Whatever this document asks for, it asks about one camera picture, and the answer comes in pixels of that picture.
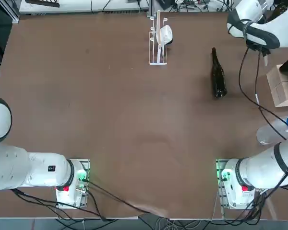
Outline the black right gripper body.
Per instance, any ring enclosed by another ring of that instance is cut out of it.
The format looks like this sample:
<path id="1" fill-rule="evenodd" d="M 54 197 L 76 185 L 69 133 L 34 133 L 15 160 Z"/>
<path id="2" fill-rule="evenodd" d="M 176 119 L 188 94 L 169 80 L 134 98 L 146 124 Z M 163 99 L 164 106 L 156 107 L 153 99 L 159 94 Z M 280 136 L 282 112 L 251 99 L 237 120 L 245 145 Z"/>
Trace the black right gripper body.
<path id="1" fill-rule="evenodd" d="M 263 57 L 271 54 L 269 49 L 261 46 L 260 44 L 254 43 L 250 40 L 246 40 L 246 46 L 247 46 L 247 48 L 249 48 L 253 51 L 259 51 L 263 55 Z"/>

